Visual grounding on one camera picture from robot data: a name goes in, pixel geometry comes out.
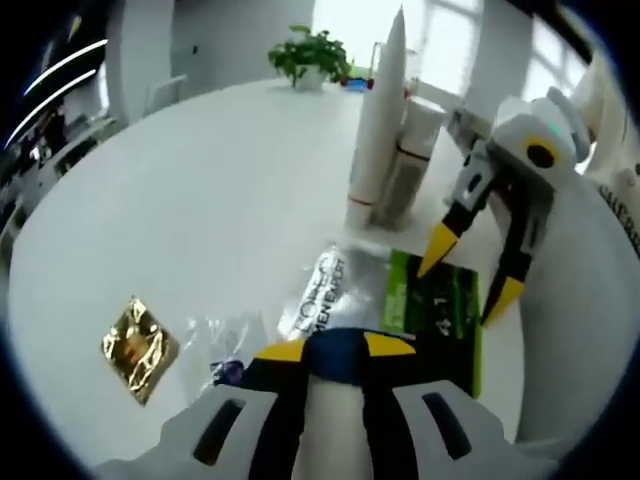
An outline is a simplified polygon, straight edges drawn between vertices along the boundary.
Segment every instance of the white wall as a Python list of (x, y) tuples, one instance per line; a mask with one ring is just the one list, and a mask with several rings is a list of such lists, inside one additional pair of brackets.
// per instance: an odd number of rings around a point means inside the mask
[(107, 85), (113, 113), (142, 118), (150, 86), (171, 78), (174, 0), (117, 0), (107, 25)]
[(182, 0), (173, 19), (173, 75), (189, 77), (191, 95), (275, 77), (267, 52), (289, 36), (289, 25), (311, 25), (313, 6), (314, 0)]

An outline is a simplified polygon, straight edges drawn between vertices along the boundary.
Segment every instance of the blue object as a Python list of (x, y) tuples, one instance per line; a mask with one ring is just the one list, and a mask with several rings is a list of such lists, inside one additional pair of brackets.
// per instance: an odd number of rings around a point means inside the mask
[(215, 362), (210, 368), (214, 385), (239, 385), (244, 373), (244, 365), (240, 360)]
[(360, 385), (358, 351), (366, 349), (363, 330), (332, 328), (314, 333), (307, 340), (306, 355), (310, 372), (324, 380)]
[(366, 80), (355, 78), (353, 80), (347, 80), (345, 88), (350, 92), (364, 92), (367, 90)]

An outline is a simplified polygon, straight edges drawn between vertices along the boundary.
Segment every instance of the window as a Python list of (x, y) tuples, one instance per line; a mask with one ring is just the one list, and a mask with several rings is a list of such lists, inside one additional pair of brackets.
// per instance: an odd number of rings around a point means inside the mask
[(374, 45), (387, 39), (400, 6), (407, 49), (417, 52), (421, 81), (463, 93), (473, 61), (482, 0), (316, 0), (313, 30), (329, 30), (344, 42), (358, 67), (369, 68)]
[(524, 100), (544, 97), (549, 87), (569, 96), (587, 69), (585, 62), (551, 27), (539, 18), (533, 20), (532, 54), (525, 85)]

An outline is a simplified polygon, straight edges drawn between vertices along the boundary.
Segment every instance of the red stripe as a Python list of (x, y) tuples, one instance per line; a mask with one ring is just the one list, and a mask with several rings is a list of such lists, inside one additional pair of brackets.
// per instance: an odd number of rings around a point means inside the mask
[(411, 153), (411, 152), (408, 152), (406, 150), (403, 150), (402, 148), (400, 148), (400, 144), (399, 143), (396, 144), (396, 150), (398, 150), (400, 153), (404, 153), (408, 157), (417, 158), (418, 160), (423, 160), (425, 162), (429, 161), (429, 157), (423, 157), (421, 155), (417, 155), (415, 153)]
[(373, 203), (372, 202), (365, 202), (364, 200), (358, 200), (357, 198), (353, 198), (353, 197), (349, 197), (349, 200), (351, 200), (353, 203), (357, 203), (359, 205), (364, 205), (365, 207), (372, 207)]

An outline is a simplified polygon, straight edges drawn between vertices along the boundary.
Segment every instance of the gold foil packet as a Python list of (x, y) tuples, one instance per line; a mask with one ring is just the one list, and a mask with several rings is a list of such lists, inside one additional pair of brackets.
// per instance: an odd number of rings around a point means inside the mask
[(178, 342), (146, 305), (132, 297), (120, 319), (102, 339), (102, 353), (141, 404), (178, 354)]

